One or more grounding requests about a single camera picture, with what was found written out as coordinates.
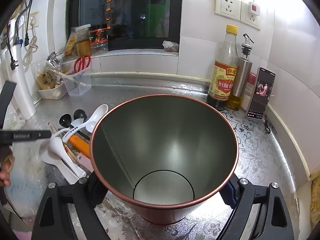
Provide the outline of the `person's left hand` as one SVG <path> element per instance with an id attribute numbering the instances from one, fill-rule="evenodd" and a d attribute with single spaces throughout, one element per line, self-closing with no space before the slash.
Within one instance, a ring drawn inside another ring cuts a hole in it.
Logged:
<path id="1" fill-rule="evenodd" d="M 9 187 L 10 182 L 10 172 L 13 169 L 15 162 L 15 157 L 11 150 L 9 150 L 9 155 L 4 159 L 3 164 L 1 165 L 1 187 Z"/>

